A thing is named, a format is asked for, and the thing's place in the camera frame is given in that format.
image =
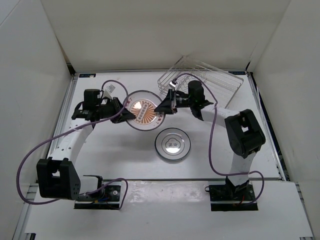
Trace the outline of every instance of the white wire dish rack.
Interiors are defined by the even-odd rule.
[[[183,73],[190,73],[200,78],[213,92],[218,100],[218,105],[222,108],[228,106],[244,82],[242,78],[227,71],[223,71],[204,62],[183,56],[158,79],[157,82],[161,97],[165,97],[167,95],[168,89],[171,88],[169,86],[171,80]],[[183,75],[179,77],[177,79],[177,90],[187,93],[188,83],[192,80],[195,80],[195,78],[190,75]]]

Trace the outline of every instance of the dish rack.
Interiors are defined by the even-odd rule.
[[[222,108],[228,106],[244,80],[227,71],[206,64],[204,62],[181,57],[168,71],[157,81],[160,90],[160,97],[164,98],[171,88],[169,83],[175,77],[183,73],[190,73],[200,78],[213,92]],[[196,80],[190,75],[183,75],[177,79],[177,90],[187,93],[188,83]]]

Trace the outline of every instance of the white wall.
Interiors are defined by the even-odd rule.
[[[0,239],[12,239],[22,208],[16,172],[23,156],[52,135],[70,75],[40,0],[0,2]],[[21,175],[36,178],[45,149]]]
[[[320,1],[292,0],[254,77],[320,239]]]
[[[254,67],[290,0],[41,0],[77,71]]]

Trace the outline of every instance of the orange sunburst pattern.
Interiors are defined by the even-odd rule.
[[[130,112],[135,115],[135,122],[141,125],[147,125],[151,123],[155,117],[156,106],[147,100],[139,100],[132,104]]]

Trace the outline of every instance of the plate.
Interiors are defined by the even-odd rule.
[[[155,112],[161,98],[146,90],[134,91],[129,94],[125,108],[135,115],[135,119],[126,122],[134,129],[151,131],[158,128],[165,120],[163,113]]]
[[[189,136],[178,128],[166,128],[156,136],[154,141],[156,152],[171,163],[182,160],[191,149]]]

